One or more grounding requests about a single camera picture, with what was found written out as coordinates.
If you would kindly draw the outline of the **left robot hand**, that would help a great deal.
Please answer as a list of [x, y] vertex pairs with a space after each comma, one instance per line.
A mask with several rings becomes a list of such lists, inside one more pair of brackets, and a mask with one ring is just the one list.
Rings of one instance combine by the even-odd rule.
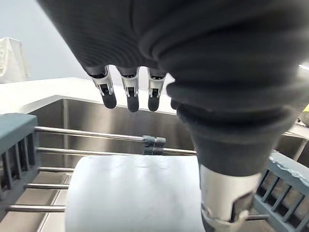
[[235, 232], [262, 170], [309, 97], [306, 0], [41, 0], [88, 75], [107, 65], [169, 73], [188, 127], [208, 232]]

